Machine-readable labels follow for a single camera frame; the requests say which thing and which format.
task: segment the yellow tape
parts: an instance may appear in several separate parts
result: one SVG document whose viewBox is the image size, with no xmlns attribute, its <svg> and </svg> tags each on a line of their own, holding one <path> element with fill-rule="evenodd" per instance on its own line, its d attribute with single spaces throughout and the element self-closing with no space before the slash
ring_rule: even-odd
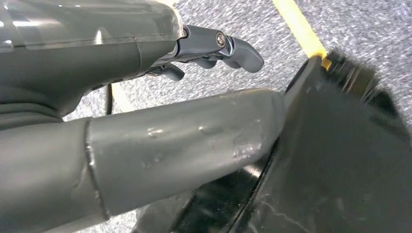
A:
<svg viewBox="0 0 412 233">
<path fill-rule="evenodd" d="M 323 47 L 296 3 L 293 0 L 272 1 L 306 55 L 308 57 L 321 55 L 322 58 L 325 58 L 325 47 Z"/>
<path fill-rule="evenodd" d="M 322 66 L 326 69 L 326 70 L 329 70 L 329 67 L 332 65 L 332 61 L 331 60 L 329 60 L 329 59 L 327 59 L 327 58 L 324 58 L 323 60 L 322 60 Z"/>
</svg>

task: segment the metal screw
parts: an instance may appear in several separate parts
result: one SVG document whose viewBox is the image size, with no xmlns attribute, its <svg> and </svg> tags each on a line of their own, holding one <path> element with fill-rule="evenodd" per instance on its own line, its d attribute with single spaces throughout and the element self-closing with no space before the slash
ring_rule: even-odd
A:
<svg viewBox="0 0 412 233">
<path fill-rule="evenodd" d="M 216 33 L 216 42 L 219 47 L 224 47 L 226 45 L 226 39 L 223 33 L 221 32 Z"/>
</svg>

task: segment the yellow floor line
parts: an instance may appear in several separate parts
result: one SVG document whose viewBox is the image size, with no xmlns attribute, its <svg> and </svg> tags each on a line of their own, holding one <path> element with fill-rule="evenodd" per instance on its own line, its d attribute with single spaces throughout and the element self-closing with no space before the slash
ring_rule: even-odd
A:
<svg viewBox="0 0 412 233">
<path fill-rule="evenodd" d="M 136 108 L 129 101 L 126 92 L 120 86 L 120 83 L 112 84 L 112 94 L 114 101 L 119 106 L 122 113 L 127 113 L 136 110 Z"/>
<path fill-rule="evenodd" d="M 316 33 L 293 0 L 272 0 L 276 9 L 283 17 L 297 42 L 308 57 L 321 55 L 326 57 L 326 49 Z"/>
</svg>

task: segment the transparent plastic cover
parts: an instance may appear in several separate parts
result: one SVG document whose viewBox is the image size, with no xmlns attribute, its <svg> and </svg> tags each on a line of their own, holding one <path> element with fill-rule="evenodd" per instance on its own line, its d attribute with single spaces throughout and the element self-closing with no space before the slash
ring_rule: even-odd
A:
<svg viewBox="0 0 412 233">
<path fill-rule="evenodd" d="M 179 13 L 162 0 L 3 0 L 0 52 L 177 40 Z"/>
</svg>

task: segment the black cable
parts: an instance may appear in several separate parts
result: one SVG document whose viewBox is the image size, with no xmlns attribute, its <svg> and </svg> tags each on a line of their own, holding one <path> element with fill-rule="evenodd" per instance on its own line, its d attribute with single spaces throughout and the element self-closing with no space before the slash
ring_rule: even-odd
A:
<svg viewBox="0 0 412 233">
<path fill-rule="evenodd" d="M 113 112 L 113 93 L 112 84 L 106 86 L 106 115 L 111 115 Z"/>
</svg>

